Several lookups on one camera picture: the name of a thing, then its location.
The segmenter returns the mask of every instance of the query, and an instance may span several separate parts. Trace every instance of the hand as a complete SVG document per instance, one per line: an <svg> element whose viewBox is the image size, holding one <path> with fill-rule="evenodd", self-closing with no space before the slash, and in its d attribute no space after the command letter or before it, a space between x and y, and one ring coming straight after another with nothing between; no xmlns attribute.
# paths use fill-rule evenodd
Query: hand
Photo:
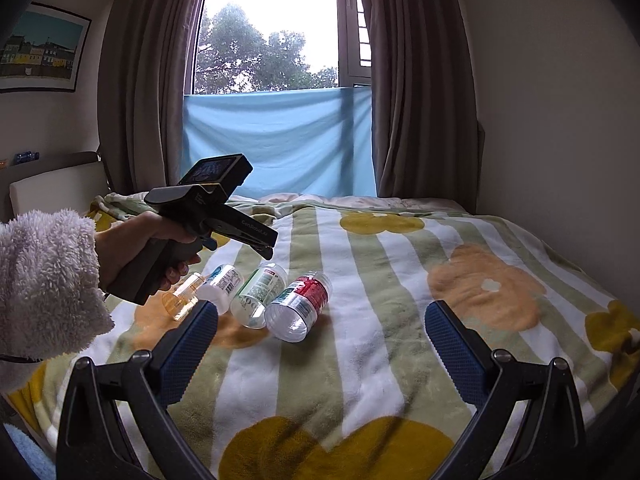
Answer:
<svg viewBox="0 0 640 480"><path fill-rule="evenodd" d="M188 244L195 240L180 224L161 217L151 211L114 225L106 231L95 234L95 252L100 263L100 288L107 288L116 279L122 268L127 265L145 247L149 238L175 240ZM167 269L160 289L169 288L185 276L188 265L196 264L200 257L194 254L177 269Z"/></svg>

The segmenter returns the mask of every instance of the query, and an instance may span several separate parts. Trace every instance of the brown curtain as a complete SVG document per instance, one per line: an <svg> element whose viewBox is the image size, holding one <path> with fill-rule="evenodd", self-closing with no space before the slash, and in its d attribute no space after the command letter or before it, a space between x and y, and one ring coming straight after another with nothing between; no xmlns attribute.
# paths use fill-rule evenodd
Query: brown curtain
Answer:
<svg viewBox="0 0 640 480"><path fill-rule="evenodd" d="M114 0L98 74L98 131L116 192L179 179L186 67L201 2Z"/></svg>
<svg viewBox="0 0 640 480"><path fill-rule="evenodd" d="M363 0L378 195L476 210L476 99L458 0Z"/></svg>

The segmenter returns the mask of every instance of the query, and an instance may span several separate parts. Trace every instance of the bottle label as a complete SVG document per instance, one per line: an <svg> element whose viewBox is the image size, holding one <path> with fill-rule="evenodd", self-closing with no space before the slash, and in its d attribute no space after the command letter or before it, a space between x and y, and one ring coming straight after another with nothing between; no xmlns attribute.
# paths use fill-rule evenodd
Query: bottle label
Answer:
<svg viewBox="0 0 640 480"><path fill-rule="evenodd" d="M328 300L327 291L322 283L314 278L302 276L283 290L273 303L295 310L306 326L311 328L322 314Z"/></svg>
<svg viewBox="0 0 640 480"><path fill-rule="evenodd" d="M207 283L216 286L231 295L242 282L242 276L232 266L219 266L213 271Z"/></svg>
<svg viewBox="0 0 640 480"><path fill-rule="evenodd" d="M261 304L267 305L273 301L273 298L280 293L284 286L284 281L273 270L257 269L238 292L238 296L249 296Z"/></svg>

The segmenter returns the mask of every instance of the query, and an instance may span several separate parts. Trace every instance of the wall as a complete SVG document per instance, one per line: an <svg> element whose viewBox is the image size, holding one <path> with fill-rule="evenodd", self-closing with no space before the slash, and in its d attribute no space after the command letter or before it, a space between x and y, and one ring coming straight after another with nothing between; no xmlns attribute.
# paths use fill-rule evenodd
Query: wall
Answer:
<svg viewBox="0 0 640 480"><path fill-rule="evenodd" d="M486 130L479 213L640 312L640 46L609 0L461 0Z"/></svg>
<svg viewBox="0 0 640 480"><path fill-rule="evenodd" d="M97 78L102 38L113 0L34 0L92 20L76 92L0 94L0 159L27 150L40 156L98 147Z"/></svg>

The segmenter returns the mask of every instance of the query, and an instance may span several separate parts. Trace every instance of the picture frame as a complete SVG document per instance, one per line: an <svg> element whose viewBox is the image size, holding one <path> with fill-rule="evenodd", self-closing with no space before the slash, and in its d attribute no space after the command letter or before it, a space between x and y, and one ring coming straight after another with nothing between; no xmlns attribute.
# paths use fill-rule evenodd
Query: picture frame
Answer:
<svg viewBox="0 0 640 480"><path fill-rule="evenodd" d="M0 92L75 92L91 20L32 3L0 45Z"/></svg>

